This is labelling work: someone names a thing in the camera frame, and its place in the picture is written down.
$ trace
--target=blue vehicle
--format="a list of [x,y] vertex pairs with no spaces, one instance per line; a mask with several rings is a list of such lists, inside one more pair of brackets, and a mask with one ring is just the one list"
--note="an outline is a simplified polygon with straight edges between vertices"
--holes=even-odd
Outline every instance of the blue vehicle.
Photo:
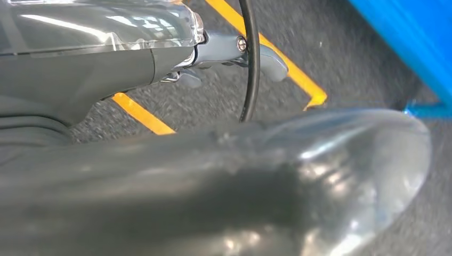
[[409,102],[419,118],[452,118],[452,2],[349,0],[440,102]]

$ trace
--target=asphalt ground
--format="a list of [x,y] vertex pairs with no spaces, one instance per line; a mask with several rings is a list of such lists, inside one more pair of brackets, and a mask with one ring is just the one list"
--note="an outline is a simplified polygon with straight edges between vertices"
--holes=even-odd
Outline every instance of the asphalt ground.
[[[236,0],[228,3],[239,10]],[[207,29],[236,30],[204,0],[189,5]],[[255,0],[261,33],[328,94],[327,108],[394,107],[407,97],[434,96],[385,45],[346,0]],[[204,85],[154,84],[128,96],[176,131],[236,122],[245,95],[246,70],[214,67],[199,72]],[[262,77],[254,119],[301,113],[310,97],[290,79]],[[434,137],[431,174],[408,211],[358,255],[452,255],[451,125],[428,122]],[[84,143],[151,133],[111,99],[97,103],[72,130]]]

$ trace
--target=brake cable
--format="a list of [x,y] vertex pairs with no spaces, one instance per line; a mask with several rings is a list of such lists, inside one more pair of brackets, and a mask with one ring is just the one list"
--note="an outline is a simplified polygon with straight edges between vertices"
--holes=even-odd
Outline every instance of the brake cable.
[[248,51],[248,84],[245,103],[240,115],[240,122],[251,120],[256,109],[259,80],[261,74],[261,52],[259,29],[251,6],[251,0],[239,0],[245,22],[247,51]]

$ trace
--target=yellow painted line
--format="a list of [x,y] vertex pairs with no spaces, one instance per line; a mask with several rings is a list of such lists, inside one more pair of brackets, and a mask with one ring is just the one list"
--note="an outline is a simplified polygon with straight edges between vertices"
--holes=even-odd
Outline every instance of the yellow painted line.
[[153,114],[141,107],[134,100],[129,98],[124,93],[117,93],[112,98],[120,107],[124,109],[129,115],[137,119],[140,123],[146,126],[157,135],[167,135],[175,133],[168,125],[160,121]]
[[[215,9],[223,18],[236,28],[242,35],[246,34],[243,17],[234,10],[225,0],[206,0],[206,2]],[[322,105],[328,95],[320,88],[309,76],[307,76],[297,65],[285,56],[275,45],[273,45],[262,34],[259,34],[261,44],[272,48],[289,67],[289,77],[310,97],[311,101],[306,107]]]

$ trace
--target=bolt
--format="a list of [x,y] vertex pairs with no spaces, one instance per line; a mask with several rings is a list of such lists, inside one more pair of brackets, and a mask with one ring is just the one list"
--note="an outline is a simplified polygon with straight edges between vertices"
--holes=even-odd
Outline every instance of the bolt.
[[246,45],[246,40],[244,37],[240,36],[237,39],[237,48],[239,48],[240,52],[244,52],[246,50],[247,45]]

